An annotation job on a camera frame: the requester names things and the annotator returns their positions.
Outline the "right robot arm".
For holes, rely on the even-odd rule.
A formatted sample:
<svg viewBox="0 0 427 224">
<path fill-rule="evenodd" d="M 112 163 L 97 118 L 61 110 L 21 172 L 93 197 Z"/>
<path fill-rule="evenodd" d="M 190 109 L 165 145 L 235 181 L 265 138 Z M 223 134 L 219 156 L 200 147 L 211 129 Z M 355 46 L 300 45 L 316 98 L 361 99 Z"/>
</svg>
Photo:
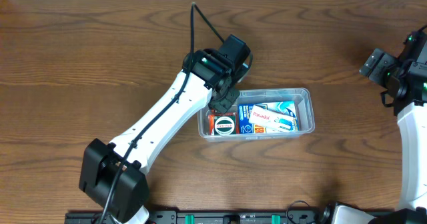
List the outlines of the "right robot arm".
<svg viewBox="0 0 427 224">
<path fill-rule="evenodd" d="M 385 88 L 402 141 L 402 186 L 397 209 L 426 207 L 426 26 L 408 34 L 395 57 L 373 50 L 359 73 Z"/>
</svg>

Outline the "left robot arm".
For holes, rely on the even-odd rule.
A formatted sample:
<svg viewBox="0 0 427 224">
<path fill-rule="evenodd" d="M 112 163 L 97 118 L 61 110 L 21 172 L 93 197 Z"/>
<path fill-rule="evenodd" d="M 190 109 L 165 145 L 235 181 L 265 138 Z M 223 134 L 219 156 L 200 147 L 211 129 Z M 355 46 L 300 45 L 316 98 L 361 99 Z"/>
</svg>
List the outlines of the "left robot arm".
<svg viewBox="0 0 427 224">
<path fill-rule="evenodd" d="M 188 53 L 163 97 L 128 130 L 104 144 L 94 139 L 83 154 L 79 188 L 101 205 L 92 223 L 145 223 L 146 175 L 161 150 L 199 110 L 225 113 L 239 97 L 235 89 L 249 71 L 251 53 L 224 48 Z"/>
</svg>

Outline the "blue Kool Fever box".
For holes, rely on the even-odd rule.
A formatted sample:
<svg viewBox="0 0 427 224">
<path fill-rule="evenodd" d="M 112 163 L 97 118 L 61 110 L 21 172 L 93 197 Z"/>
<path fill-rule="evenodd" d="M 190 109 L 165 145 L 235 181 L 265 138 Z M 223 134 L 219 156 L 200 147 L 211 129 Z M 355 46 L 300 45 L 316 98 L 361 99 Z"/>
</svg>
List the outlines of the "blue Kool Fever box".
<svg viewBox="0 0 427 224">
<path fill-rule="evenodd" d="M 289 116 L 280 123 L 288 125 L 286 131 L 298 131 L 298 118 L 296 115 L 296 107 L 293 101 L 276 101 L 268 103 L 247 103 L 238 105 L 238 117 L 241 134 L 262 134 L 262 133 L 277 133 L 278 131 L 270 127 L 262 127 L 249 122 L 250 113 L 253 106 L 258 106 L 269 111 L 281 113 L 282 115 Z"/>
</svg>

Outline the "white Panadol box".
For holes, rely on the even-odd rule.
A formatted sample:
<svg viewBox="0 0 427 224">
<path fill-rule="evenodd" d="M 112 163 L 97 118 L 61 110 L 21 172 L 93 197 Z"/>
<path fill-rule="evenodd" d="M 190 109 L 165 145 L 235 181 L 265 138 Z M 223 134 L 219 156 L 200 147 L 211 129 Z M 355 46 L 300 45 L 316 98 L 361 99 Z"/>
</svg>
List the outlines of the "white Panadol box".
<svg viewBox="0 0 427 224">
<path fill-rule="evenodd" d="M 254 105 L 250 112 L 249 122 L 279 132 L 298 130 L 297 122 L 294 117 L 270 111 L 257 105 Z"/>
</svg>

